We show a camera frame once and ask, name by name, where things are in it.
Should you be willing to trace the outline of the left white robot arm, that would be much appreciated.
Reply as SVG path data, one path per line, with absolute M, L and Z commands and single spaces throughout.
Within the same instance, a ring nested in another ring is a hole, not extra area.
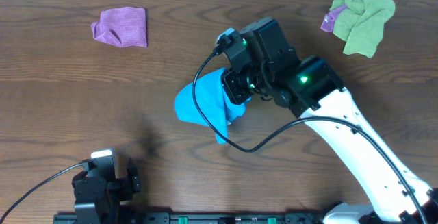
M 127 174 L 117 178 L 111 155 L 85 160 L 83 171 L 72 179 L 78 223 L 142 223 L 143 216 L 121 203 L 142 191 L 137 167 L 127 163 Z

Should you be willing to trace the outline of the blue microfiber cloth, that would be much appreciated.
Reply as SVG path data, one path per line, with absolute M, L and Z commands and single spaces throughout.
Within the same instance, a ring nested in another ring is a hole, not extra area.
M 210 123 L 225 138 L 228 138 L 227 126 L 234 122 L 236 118 L 244 115 L 246 105 L 251 101 L 251 98 L 249 97 L 240 105 L 231 103 L 221 82 L 221 75 L 225 70 L 226 68 L 221 68 L 198 79 L 196 83 L 196 100 Z M 194 105 L 192 83 L 183 88 L 175 97 L 174 109 L 180 121 L 208 127 L 208 124 Z

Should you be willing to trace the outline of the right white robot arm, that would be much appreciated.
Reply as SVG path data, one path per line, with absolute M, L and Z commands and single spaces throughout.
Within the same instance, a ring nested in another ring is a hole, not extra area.
M 323 138 L 365 191 L 369 205 L 341 203 L 323 223 L 436 223 L 437 191 L 409 170 L 374 131 L 341 78 L 318 56 L 301 60 L 273 18 L 217 39 L 230 61 L 231 103 L 270 97 Z

